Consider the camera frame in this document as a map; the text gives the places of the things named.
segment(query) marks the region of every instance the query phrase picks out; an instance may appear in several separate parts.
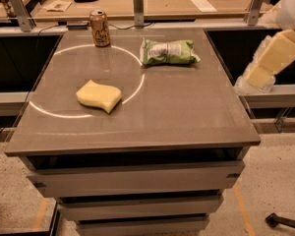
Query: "can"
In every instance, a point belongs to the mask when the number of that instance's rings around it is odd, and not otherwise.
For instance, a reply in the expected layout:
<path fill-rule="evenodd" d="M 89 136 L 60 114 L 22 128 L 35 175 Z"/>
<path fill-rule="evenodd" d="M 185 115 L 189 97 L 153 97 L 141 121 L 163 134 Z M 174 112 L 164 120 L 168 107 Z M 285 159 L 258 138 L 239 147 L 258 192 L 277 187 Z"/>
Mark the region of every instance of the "can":
<path fill-rule="evenodd" d="M 102 10 L 93 10 L 89 14 L 89 21 L 94 44 L 99 47 L 110 44 L 107 15 Z"/>

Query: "paper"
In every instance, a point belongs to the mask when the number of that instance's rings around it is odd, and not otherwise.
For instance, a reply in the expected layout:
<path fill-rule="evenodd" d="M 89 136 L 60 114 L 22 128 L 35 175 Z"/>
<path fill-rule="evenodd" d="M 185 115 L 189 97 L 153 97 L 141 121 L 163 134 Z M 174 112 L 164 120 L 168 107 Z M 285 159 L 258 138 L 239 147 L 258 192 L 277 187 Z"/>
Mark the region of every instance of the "paper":
<path fill-rule="evenodd" d="M 217 12 L 207 0 L 191 0 L 202 12 Z"/>
<path fill-rule="evenodd" d="M 46 9 L 47 12 L 65 12 L 70 5 L 71 2 L 57 0 L 44 6 L 43 8 Z"/>

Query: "concrete floor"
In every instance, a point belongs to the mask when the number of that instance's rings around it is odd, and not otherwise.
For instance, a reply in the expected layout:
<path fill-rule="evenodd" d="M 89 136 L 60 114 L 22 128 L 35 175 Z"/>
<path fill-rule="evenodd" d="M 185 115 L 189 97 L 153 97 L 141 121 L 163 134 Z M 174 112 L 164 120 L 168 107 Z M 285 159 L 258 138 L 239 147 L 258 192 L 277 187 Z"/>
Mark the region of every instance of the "concrete floor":
<path fill-rule="evenodd" d="M 295 229 L 270 229 L 265 218 L 272 212 L 295 219 L 295 133 L 263 134 L 251 147 L 246 168 L 202 232 L 162 236 L 294 236 Z M 0 233 L 47 230 L 54 201 L 44 199 L 26 178 L 28 170 L 4 154 L 0 143 Z M 57 235 L 77 236 L 75 224 L 60 220 Z"/>

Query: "can lid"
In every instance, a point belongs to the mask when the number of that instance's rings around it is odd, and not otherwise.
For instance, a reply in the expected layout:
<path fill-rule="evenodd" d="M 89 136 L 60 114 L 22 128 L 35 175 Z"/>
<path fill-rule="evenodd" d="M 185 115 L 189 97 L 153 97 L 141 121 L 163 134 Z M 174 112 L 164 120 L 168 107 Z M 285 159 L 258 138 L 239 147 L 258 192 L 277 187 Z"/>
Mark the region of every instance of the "can lid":
<path fill-rule="evenodd" d="M 91 15 L 96 16 L 96 15 L 103 15 L 105 14 L 103 10 L 92 10 L 90 12 Z"/>

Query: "gray drawer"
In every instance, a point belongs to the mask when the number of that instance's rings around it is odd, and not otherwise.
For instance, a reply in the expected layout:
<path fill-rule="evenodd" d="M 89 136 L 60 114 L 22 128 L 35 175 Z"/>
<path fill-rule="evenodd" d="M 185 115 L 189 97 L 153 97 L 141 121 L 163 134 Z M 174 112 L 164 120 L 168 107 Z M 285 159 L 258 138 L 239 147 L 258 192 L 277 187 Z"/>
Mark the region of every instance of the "gray drawer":
<path fill-rule="evenodd" d="M 243 161 L 42 170 L 29 179 L 46 198 L 231 188 Z"/>
<path fill-rule="evenodd" d="M 169 216 L 215 212 L 222 196 L 138 199 L 131 201 L 65 204 L 58 207 L 69 221 Z"/>
<path fill-rule="evenodd" d="M 127 221 L 78 225 L 82 236 L 135 236 L 153 233 L 200 231 L 206 228 L 208 217 L 190 217 L 179 219 L 159 219 L 146 221 Z"/>

